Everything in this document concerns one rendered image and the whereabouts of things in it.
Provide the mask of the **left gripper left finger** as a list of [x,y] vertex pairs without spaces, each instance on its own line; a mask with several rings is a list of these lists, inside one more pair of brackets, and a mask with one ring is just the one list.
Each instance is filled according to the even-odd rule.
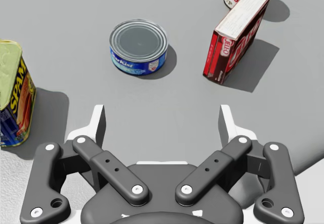
[[71,215],[61,194],[66,177],[80,173],[96,191],[110,184],[132,206],[149,200],[149,188],[112,153],[102,149],[106,130],[103,105],[93,109],[90,123],[68,134],[67,141],[40,144],[21,208],[21,223],[62,223]]

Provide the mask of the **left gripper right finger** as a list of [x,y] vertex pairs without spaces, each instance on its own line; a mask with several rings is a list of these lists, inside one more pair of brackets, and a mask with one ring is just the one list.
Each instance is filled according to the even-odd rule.
[[175,189],[182,206],[192,206],[215,185],[229,191],[246,173],[262,186],[253,214],[262,223],[303,223],[305,220],[288,148],[277,142],[261,145],[256,134],[237,126],[229,105],[221,105],[218,131],[222,149],[212,153]]

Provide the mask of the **green and blue rectangular can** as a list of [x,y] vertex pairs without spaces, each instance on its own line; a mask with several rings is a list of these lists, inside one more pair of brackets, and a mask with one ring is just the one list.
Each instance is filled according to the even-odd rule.
[[21,46],[0,39],[0,143],[15,147],[30,133],[36,87],[22,56]]

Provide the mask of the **blue flat can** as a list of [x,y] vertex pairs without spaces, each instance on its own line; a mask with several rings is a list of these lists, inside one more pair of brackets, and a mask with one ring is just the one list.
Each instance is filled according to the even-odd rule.
[[115,67],[134,76],[146,76],[160,70],[169,47],[166,31],[146,19],[119,23],[111,31],[109,44]]

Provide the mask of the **red carton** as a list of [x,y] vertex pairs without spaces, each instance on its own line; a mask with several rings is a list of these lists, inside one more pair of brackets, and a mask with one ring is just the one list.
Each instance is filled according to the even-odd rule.
[[213,31],[203,76],[223,84],[253,43],[270,0],[240,0]]

